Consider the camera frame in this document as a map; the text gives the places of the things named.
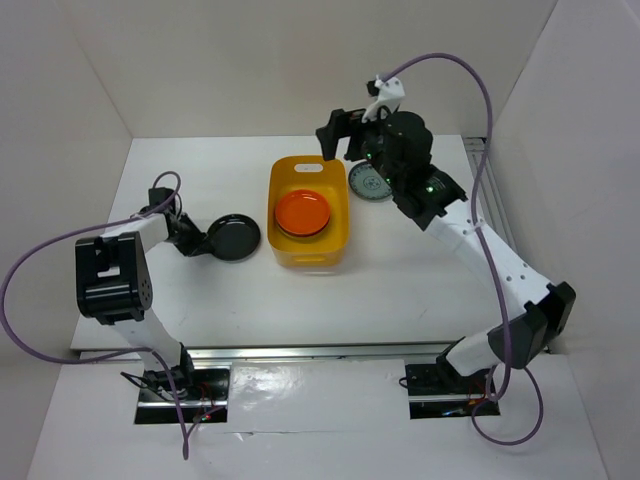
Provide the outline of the black plate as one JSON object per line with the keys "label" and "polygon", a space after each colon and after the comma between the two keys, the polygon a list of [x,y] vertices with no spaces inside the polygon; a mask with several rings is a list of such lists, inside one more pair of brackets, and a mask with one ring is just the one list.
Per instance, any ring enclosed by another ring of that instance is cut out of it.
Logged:
{"label": "black plate", "polygon": [[261,243],[258,224],[244,214],[228,214],[214,221],[207,231],[212,255],[222,261],[247,259]]}

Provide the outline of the blue patterned plate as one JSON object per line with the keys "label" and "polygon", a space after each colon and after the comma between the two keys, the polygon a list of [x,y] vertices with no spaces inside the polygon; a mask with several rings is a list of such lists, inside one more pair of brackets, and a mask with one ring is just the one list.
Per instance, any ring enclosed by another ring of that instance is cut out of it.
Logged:
{"label": "blue patterned plate", "polygon": [[366,161],[359,162],[351,168],[348,184],[358,198],[366,201],[380,202],[392,196],[387,181]]}

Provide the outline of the orange plate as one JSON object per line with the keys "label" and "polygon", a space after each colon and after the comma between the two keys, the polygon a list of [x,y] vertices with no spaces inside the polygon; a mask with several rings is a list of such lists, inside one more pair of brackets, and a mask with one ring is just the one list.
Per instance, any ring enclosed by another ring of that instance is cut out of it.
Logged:
{"label": "orange plate", "polygon": [[329,224],[331,207],[319,192],[297,189],[277,201],[274,216],[277,225],[288,235],[311,237]]}

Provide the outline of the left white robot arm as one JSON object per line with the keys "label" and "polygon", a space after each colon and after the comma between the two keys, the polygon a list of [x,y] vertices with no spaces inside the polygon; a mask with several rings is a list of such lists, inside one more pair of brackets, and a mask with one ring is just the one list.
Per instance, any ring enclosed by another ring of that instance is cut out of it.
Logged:
{"label": "left white robot arm", "polygon": [[211,255],[212,244],[176,205],[166,187],[148,191],[149,205],[129,223],[75,243],[76,299],[80,313],[117,332],[144,364],[144,383],[176,399],[196,390],[197,374],[186,347],[152,309],[146,253],[161,243],[189,258]]}

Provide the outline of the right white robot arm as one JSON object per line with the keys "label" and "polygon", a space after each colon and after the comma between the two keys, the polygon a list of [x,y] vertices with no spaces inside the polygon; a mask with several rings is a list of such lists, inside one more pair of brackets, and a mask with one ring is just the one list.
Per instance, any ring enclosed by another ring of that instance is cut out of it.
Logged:
{"label": "right white robot arm", "polygon": [[324,160],[334,159],[339,141],[348,139],[346,160],[366,161],[406,217],[496,290],[499,324],[456,341],[439,355],[441,388],[460,391],[472,375],[498,364],[523,370],[564,331],[576,301],[574,288],[553,283],[528,266],[479,217],[463,188],[433,165],[433,135],[419,115],[384,111],[367,120],[363,110],[337,109],[316,137]]}

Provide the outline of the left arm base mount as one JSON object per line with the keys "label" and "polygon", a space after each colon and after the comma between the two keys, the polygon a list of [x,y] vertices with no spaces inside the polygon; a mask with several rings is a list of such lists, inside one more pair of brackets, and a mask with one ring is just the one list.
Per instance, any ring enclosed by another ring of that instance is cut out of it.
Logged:
{"label": "left arm base mount", "polygon": [[[142,376],[120,375],[138,389],[134,423],[137,425],[177,424],[178,416],[169,387],[152,386]],[[185,423],[225,423],[231,371],[229,367],[196,369],[194,384],[178,388],[178,399]]]}

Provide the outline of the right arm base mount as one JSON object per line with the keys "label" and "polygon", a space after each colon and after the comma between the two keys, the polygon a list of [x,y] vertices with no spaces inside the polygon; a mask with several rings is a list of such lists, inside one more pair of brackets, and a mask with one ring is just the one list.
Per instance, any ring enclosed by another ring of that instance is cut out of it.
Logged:
{"label": "right arm base mount", "polygon": [[411,420],[499,416],[500,408],[486,399],[488,369],[469,377],[443,380],[435,363],[406,364],[398,384],[408,395]]}

